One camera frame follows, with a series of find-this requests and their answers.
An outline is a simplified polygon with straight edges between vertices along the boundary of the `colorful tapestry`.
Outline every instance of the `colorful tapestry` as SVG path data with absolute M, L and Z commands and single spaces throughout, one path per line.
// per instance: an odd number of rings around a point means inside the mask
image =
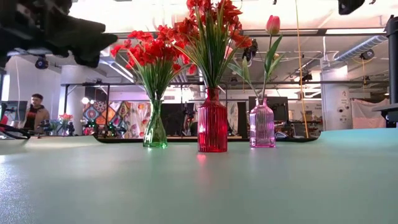
M 225 106 L 225 101 L 221 101 L 220 103 Z M 195 103 L 195 106 L 193 107 L 195 109 L 195 112 L 198 112 L 198 107 L 200 107 L 201 105 L 202 103 Z M 238 103 L 228 102 L 227 113 L 228 123 L 231 126 L 233 134 L 236 134 L 238 133 Z
M 83 110 L 83 119 L 95 120 L 102 128 L 106 124 L 106 103 L 97 101 L 87 104 Z M 108 107 L 108 122 L 116 127 L 124 127 L 127 131 L 123 138 L 143 138 L 150 118 L 150 103 L 115 101 Z

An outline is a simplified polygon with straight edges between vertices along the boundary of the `white curtain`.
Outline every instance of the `white curtain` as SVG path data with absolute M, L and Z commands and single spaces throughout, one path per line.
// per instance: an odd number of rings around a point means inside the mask
M 389 105 L 389 100 L 384 99 L 379 103 L 353 100 L 351 102 L 351 108 L 353 113 L 354 129 L 385 128 L 386 120 L 381 116 L 380 111 L 372 111 L 375 107 L 385 105 Z

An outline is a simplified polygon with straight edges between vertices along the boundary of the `pink glass vase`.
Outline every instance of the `pink glass vase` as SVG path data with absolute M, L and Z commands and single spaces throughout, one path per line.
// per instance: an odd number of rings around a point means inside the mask
M 208 88 L 205 102 L 198 108 L 199 152 L 226 152 L 228 120 L 226 107 L 218 98 L 218 89 Z
M 250 146 L 275 147 L 274 112 L 267 106 L 267 99 L 258 100 L 250 111 Z

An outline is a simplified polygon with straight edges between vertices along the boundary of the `white ceiling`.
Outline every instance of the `white ceiling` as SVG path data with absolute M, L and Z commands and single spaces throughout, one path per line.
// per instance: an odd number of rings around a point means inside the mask
M 398 1 L 377 0 L 370 5 L 370 0 L 366 0 L 364 5 L 348 16 L 338 15 L 337 0 L 297 0 L 298 18 L 301 29 L 327 29 L 327 28 L 349 28 L 349 27 L 384 27 L 389 16 L 398 10 Z M 244 0 L 234 1 L 234 4 L 241 7 L 243 14 L 240 20 L 244 30 L 260 29 L 264 30 L 268 17 L 273 14 L 280 16 L 282 29 L 296 29 L 295 0 L 278 0 L 277 4 L 272 5 L 271 0 Z M 71 8 L 71 16 L 102 22 L 106 24 L 107 32 L 130 32 L 132 30 L 154 31 L 158 25 L 172 25 L 175 21 L 181 21 L 187 15 L 186 0 L 146 0 L 146 1 L 124 1 L 115 0 L 79 0 Z M 369 36 L 349 36 L 349 37 L 326 37 L 325 50 L 329 59 L 333 58 L 336 52 L 344 52 Z M 268 37 L 256 38 L 259 43 L 259 51 L 266 52 L 268 48 Z M 311 57 L 319 56 L 323 52 L 323 37 L 301 37 L 301 50 L 306 58 L 302 64 L 310 61 Z M 364 75 L 372 76 L 375 80 L 385 80 L 386 77 L 380 74 L 388 73 L 388 50 L 387 42 L 373 48 L 376 58 L 364 64 L 348 60 L 349 79 L 359 79 Z M 279 52 L 288 52 L 286 57 L 297 58 L 298 42 L 296 37 L 284 37 Z M 49 57 L 51 62 L 58 65 L 75 63 L 73 57 L 66 59 Z M 275 71 L 274 80 L 289 80 L 294 71 L 299 68 L 297 59 L 282 62 Z M 253 62 L 250 68 L 253 81 L 262 81 L 262 63 Z M 100 65 L 97 68 L 100 74 L 106 77 L 121 77 L 107 65 Z M 228 71 L 224 81 L 229 81 L 232 74 Z M 136 91 L 137 88 L 128 86 L 115 87 L 113 91 Z

